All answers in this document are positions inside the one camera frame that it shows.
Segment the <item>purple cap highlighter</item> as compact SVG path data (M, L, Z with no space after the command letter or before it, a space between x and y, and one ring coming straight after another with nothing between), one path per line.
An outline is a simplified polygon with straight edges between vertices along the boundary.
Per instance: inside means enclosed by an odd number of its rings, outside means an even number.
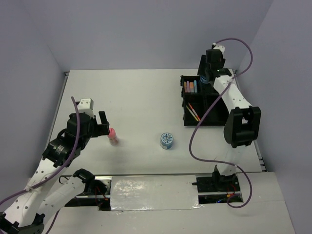
M190 83L189 83L189 81L187 81L187 92L188 92L188 93L191 92L191 91L190 91Z

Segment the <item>blue paint jar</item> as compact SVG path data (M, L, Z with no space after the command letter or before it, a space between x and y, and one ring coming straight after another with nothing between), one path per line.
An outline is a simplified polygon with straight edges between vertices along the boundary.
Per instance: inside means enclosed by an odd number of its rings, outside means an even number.
M205 76L200 76L200 81L203 83L203 84L209 84L209 81L207 80L207 78Z
M166 132L160 136L160 146L165 150L170 149L173 145L173 142L174 137L171 133Z

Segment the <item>blue cap highlighter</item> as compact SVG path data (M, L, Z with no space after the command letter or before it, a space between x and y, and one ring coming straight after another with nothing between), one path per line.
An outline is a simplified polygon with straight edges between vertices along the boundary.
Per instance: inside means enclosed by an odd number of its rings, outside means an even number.
M194 87L194 93L197 93L197 81L194 80L193 82L193 87Z

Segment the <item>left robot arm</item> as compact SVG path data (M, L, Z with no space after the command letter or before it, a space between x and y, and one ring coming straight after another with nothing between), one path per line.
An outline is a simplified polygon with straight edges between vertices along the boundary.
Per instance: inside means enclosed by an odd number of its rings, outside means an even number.
M14 202L0 214L0 232L8 234L40 234L47 221L57 215L71 199L79 194L107 191L107 186L86 169L78 169L59 189L49 193L54 183L91 138L107 136L109 122L104 111L99 112L98 124L92 111L78 111L69 115L66 128L50 141L42 159L25 189L9 199Z

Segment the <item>orange thin pen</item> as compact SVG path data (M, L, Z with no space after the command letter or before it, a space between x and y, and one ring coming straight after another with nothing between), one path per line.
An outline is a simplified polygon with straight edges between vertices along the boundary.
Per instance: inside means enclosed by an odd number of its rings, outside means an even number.
M188 103L189 108L191 109L191 111L193 112L194 116L196 117L197 121L200 121L200 117L198 116L198 114L196 113L195 109L192 107L192 105L190 103Z

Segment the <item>yellow thin pen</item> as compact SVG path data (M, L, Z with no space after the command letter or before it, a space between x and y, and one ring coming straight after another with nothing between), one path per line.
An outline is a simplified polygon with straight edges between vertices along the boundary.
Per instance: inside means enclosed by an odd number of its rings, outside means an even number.
M187 110L191 113L191 115L193 116L193 118L195 119L195 121L199 122L198 118L196 117L196 115L193 113L193 111L188 107L186 106Z

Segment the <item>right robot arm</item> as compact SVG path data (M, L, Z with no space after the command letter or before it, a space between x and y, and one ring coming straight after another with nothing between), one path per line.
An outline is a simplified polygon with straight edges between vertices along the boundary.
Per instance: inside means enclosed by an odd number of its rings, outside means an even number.
M204 103L202 123L221 128L207 147L207 159L214 165L211 185L218 191L234 189L237 164L257 139L261 118L260 108L243 97L237 76L224 65L224 47L215 45L202 55L197 73Z

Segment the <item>orange cap highlighter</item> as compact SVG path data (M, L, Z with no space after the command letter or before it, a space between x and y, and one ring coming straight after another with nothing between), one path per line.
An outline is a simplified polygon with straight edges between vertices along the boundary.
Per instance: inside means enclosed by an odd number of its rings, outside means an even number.
M193 93L194 92L194 83L190 82L190 92Z

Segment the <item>pink lid small bottle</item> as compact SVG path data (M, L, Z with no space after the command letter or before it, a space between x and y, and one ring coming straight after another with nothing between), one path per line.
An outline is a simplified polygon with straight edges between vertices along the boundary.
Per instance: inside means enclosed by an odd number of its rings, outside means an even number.
M118 137L114 128L109 128L109 134L107 137L111 145L113 146L118 145L119 140L118 140Z

